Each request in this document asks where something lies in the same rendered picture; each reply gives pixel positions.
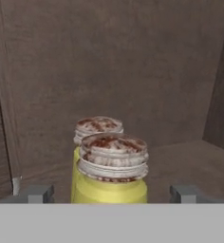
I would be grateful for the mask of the yellow bottle with white cap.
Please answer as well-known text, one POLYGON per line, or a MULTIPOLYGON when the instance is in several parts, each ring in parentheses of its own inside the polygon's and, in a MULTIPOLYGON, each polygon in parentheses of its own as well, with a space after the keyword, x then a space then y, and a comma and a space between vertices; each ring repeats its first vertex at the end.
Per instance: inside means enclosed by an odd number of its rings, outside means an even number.
POLYGON ((145 141, 119 133, 82 139, 73 203, 146 203, 145 141))
POLYGON ((77 121, 74 134, 76 147, 81 145, 84 137, 99 133, 122 133, 122 121, 105 116, 83 118, 77 121))

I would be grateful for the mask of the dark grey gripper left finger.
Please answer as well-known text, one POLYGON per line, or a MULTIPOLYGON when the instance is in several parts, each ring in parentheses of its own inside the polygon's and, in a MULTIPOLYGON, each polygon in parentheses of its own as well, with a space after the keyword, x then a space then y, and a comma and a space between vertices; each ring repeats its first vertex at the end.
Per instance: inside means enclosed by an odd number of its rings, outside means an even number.
POLYGON ((7 196, 0 200, 0 203, 53 203, 53 185, 31 185, 20 192, 18 196, 7 196))

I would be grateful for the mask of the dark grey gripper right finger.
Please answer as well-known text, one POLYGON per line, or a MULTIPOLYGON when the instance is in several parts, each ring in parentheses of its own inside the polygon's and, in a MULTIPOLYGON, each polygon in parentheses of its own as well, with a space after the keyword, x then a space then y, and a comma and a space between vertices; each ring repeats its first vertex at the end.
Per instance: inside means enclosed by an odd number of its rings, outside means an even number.
POLYGON ((170 195, 171 203, 224 203, 223 199, 204 195, 196 186, 193 185, 171 185, 170 195))

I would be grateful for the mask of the brown wooden cabinet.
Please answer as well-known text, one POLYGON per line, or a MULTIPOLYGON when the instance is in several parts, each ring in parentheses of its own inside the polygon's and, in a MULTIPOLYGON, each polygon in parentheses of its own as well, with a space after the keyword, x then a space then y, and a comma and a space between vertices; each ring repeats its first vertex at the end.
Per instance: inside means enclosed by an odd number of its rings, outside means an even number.
POLYGON ((18 178, 68 201, 85 117, 199 140, 223 38, 224 0, 0 0, 0 198, 18 178))

